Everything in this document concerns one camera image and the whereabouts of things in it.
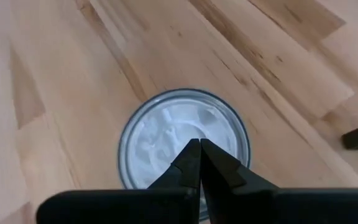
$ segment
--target wooden floor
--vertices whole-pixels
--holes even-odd
[[[123,126],[182,87],[238,111],[273,183],[358,187],[358,0],[0,0],[0,223],[122,188]]]

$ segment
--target light wood surface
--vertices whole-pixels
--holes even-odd
[[[121,189],[142,102],[217,94],[281,187],[358,187],[358,0],[0,0],[0,223],[47,197]]]

